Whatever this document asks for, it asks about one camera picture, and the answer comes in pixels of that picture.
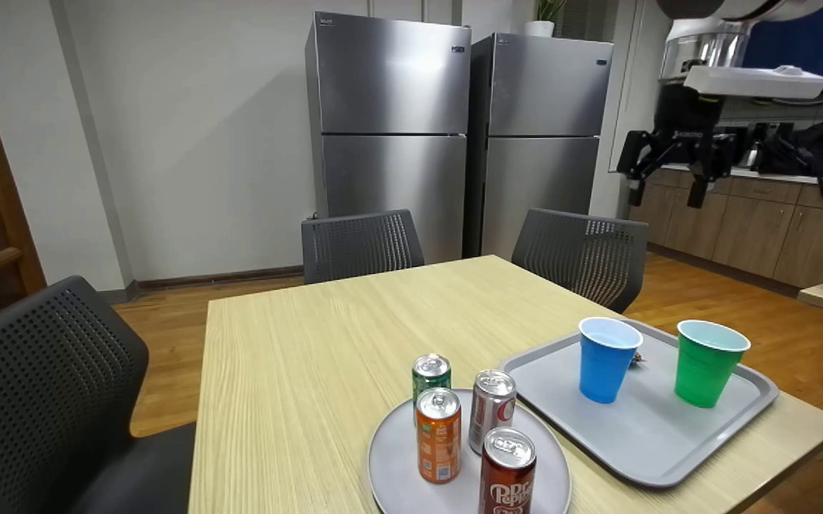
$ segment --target can lid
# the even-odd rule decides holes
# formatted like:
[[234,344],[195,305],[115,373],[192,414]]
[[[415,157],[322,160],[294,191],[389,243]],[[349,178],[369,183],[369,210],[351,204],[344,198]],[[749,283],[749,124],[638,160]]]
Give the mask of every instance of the can lid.
[[449,373],[449,360],[444,355],[422,355],[415,360],[415,373],[419,377],[439,377]]
[[476,374],[474,390],[488,395],[488,397],[515,397],[518,395],[518,384],[506,373]]
[[504,470],[529,470],[535,464],[532,441],[518,430],[494,430],[486,434],[486,455]]
[[449,390],[426,390],[419,397],[418,397],[418,413],[432,417],[432,421],[446,421],[452,414],[459,413],[459,400],[454,393]]

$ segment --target round tray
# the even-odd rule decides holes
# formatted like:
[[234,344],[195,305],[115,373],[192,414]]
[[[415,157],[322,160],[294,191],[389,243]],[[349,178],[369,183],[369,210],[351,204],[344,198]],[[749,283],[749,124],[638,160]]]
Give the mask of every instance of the round tray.
[[[481,458],[469,448],[472,393],[454,390],[464,407],[464,470],[452,482],[434,485],[418,474],[418,434],[411,404],[398,407],[376,430],[369,451],[369,482],[376,507],[389,514],[458,514],[476,511]],[[536,455],[532,511],[566,511],[571,507],[571,480],[561,445],[549,430],[518,408],[515,430],[524,433]]]

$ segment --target soda can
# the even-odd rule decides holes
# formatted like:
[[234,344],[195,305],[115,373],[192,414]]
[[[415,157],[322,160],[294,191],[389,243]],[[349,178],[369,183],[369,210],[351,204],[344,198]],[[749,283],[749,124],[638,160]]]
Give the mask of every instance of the soda can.
[[519,514],[532,507],[535,445],[515,430],[486,434],[481,460],[481,514]]
[[411,365],[411,407],[426,390],[452,390],[452,365],[444,355],[422,355]]
[[428,482],[459,474],[459,400],[449,390],[426,390],[418,397],[418,472]]
[[486,373],[472,387],[469,448],[482,455],[486,434],[509,427],[518,408],[518,387],[504,373]]

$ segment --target office chair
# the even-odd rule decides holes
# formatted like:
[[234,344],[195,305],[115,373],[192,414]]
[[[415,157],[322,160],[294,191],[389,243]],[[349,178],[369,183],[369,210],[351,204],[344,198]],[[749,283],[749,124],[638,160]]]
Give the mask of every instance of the office chair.
[[644,287],[646,223],[529,210],[512,261],[611,311],[625,311]]
[[184,514],[195,427],[134,441],[144,341],[79,277],[0,311],[0,514]]
[[422,265],[411,213],[355,218],[308,218],[304,234],[304,277],[308,283]]

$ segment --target plate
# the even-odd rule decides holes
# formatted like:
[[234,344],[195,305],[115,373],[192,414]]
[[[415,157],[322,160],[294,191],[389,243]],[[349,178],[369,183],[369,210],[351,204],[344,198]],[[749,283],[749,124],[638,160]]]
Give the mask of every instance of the plate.
[[518,395],[544,421],[596,458],[618,478],[646,488],[675,488],[766,413],[778,387],[738,365],[715,408],[675,397],[678,341],[629,320],[644,335],[644,364],[614,404],[579,395],[579,335],[526,351],[504,365]]
[[[418,474],[418,434],[411,400],[398,407],[376,430],[369,451],[369,482],[376,507],[389,514],[458,514],[476,511],[481,458],[469,448],[469,407],[472,393],[454,390],[464,407],[464,470],[452,482],[434,485]],[[571,480],[551,433],[526,408],[518,408],[515,424],[536,455],[532,482],[532,514],[561,514],[571,507]]]

